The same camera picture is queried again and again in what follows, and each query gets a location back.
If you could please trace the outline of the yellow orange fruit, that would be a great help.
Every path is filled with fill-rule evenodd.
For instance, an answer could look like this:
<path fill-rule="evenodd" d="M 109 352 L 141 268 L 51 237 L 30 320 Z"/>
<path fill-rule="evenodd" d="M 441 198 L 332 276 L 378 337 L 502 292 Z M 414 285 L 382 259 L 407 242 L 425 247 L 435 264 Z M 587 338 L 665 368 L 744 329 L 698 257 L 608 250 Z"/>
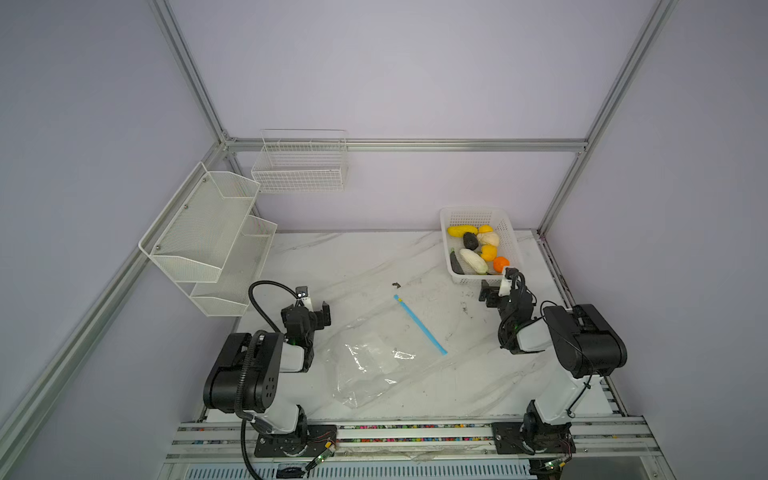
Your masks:
<path fill-rule="evenodd" d="M 498 256 L 498 248 L 493 244 L 483 244 L 480 250 L 480 257 L 486 262 L 492 262 Z"/>

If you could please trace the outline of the beige potato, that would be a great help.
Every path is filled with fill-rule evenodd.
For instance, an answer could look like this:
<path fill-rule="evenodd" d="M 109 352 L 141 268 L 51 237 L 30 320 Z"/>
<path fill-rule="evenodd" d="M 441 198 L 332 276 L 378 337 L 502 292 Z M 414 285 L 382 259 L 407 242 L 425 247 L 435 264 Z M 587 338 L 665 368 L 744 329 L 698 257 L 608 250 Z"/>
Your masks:
<path fill-rule="evenodd" d="M 479 233 L 477 238 L 481 245 L 491 245 L 495 248 L 500 245 L 500 236 L 493 231 Z"/>

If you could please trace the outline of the clear zip top bag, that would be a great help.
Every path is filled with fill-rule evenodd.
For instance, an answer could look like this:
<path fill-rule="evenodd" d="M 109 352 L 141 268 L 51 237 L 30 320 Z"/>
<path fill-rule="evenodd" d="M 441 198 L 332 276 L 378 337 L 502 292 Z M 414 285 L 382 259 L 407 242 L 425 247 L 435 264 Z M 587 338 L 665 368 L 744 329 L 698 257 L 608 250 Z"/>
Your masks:
<path fill-rule="evenodd" d="M 334 334 L 323 359 L 333 398 L 359 409 L 414 379 L 447 354 L 427 325 L 395 294 Z"/>

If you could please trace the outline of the black round food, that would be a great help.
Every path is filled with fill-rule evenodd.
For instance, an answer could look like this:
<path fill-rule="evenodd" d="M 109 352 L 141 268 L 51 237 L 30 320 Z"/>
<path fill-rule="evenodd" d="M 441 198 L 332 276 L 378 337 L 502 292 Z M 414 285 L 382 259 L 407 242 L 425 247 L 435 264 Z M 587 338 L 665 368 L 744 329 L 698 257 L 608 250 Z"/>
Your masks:
<path fill-rule="evenodd" d="M 465 232 L 462 236 L 462 242 L 467 250 L 476 251 L 480 247 L 477 235 L 472 232 Z"/>

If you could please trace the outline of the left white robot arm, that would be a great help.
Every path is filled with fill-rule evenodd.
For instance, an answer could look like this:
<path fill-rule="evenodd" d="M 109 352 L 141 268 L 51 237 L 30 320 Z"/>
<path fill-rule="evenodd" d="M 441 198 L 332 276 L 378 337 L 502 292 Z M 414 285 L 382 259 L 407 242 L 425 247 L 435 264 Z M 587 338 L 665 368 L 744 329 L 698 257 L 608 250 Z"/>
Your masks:
<path fill-rule="evenodd" d="M 227 337 L 203 388 L 206 408 L 234 414 L 267 436 L 308 436 L 306 414 L 278 398 L 282 373 L 306 373 L 314 361 L 315 332 L 332 324 L 324 302 L 311 311 L 304 303 L 281 310 L 284 333 L 260 330 Z"/>

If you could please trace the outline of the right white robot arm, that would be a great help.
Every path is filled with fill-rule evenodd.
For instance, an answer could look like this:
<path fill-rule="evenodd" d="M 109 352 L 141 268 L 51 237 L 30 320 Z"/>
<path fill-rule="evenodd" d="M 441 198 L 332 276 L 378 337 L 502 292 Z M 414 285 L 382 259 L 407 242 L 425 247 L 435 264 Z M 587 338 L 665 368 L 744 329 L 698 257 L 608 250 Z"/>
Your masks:
<path fill-rule="evenodd" d="M 592 304 L 571 308 L 538 301 L 525 282 L 504 280 L 499 286 L 481 282 L 479 301 L 497 311 L 500 348 L 513 355 L 550 350 L 560 366 L 544 390 L 529 402 L 528 428 L 565 425 L 592 386 L 623 367 L 626 346 Z"/>

